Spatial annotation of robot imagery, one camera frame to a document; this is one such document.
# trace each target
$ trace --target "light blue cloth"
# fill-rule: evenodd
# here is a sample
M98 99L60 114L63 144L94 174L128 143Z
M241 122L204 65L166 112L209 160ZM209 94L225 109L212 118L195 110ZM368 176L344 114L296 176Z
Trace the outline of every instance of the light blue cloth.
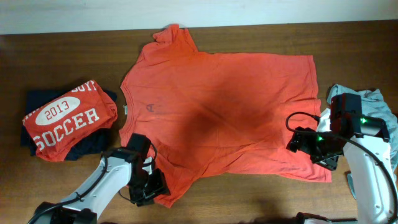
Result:
M390 145L391 145L391 168L394 171L398 165L398 122L397 117L391 113L390 108L387 103L384 102L383 96L380 90L369 91L354 91L350 88L344 87L342 85L334 85L329 93L327 102L330 104L331 98L335 95L340 95L342 93L352 93L361 96L362 99L362 114L366 116L372 116L375 118L383 119L387 124L387 129L390 134ZM355 197L353 181L351 174L347 176L348 184Z

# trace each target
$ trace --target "black cloth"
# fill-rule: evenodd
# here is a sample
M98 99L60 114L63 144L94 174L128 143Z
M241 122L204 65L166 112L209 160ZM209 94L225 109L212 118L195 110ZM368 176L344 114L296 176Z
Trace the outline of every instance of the black cloth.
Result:
M64 95L68 91L65 90L31 90L27 92L26 109L25 114L29 114L33 110L45 105L46 103ZM116 101L117 95L108 90L104 90L106 94L113 100ZM65 160L76 161L83 155L97 154L104 151L109 146L109 129L99 129L93 132L91 135L83 138L77 144L75 144L67 154ZM21 146L28 146L30 149L30 155L36 155L36 143L30 137L26 131L25 126L22 125L21 132Z

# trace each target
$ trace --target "wooden table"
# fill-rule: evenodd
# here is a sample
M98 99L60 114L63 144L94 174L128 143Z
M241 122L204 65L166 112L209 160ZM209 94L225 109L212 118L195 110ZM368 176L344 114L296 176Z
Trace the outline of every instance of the wooden table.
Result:
M25 223L43 201L58 202L97 167L99 155L76 162L45 162L19 146L25 92L72 89L95 79L118 94L117 130L126 119L119 89L141 48L159 30L124 30L0 36L0 220ZM329 87L380 88L398 112L398 22L344 22L190 29L199 50L312 54L322 110ZM332 184L307 183L276 175L225 174L196 181L171 208L137 208L115 196L100 222L238 223L288 218L308 212L329 218L356 216L341 158Z

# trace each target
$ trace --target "white wall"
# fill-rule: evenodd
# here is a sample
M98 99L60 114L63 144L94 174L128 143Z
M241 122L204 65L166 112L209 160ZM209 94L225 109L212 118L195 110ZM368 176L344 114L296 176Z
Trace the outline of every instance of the white wall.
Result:
M0 34L398 19L398 0L2 0Z

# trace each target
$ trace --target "white oval logo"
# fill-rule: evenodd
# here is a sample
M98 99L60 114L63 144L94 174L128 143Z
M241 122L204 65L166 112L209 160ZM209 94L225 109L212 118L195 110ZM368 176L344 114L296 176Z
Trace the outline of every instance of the white oval logo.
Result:
M66 96L47 105L36 117L37 125L49 125L59 121L80 105L76 97Z

